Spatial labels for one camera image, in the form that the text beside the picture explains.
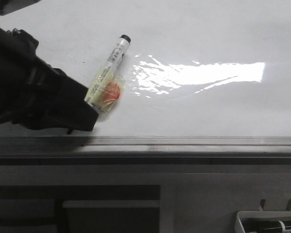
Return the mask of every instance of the white table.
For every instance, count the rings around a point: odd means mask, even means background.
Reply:
[[[42,0],[0,17],[37,55],[88,86],[132,38],[120,101],[95,137],[291,137],[291,0]],[[64,136],[10,123],[0,137]]]

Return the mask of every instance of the black marker cap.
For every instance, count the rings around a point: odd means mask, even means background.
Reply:
[[[130,37],[129,37],[129,36],[127,36],[127,35],[122,35],[120,38],[123,38],[123,39],[127,40],[127,41],[128,41],[128,43],[130,43],[130,42],[131,42],[131,39],[130,39]]]

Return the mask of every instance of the white table surface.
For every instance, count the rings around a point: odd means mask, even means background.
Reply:
[[[291,136],[291,0],[42,0],[0,17],[85,86],[131,37],[121,99],[73,136]],[[61,136],[10,123],[1,136]]]

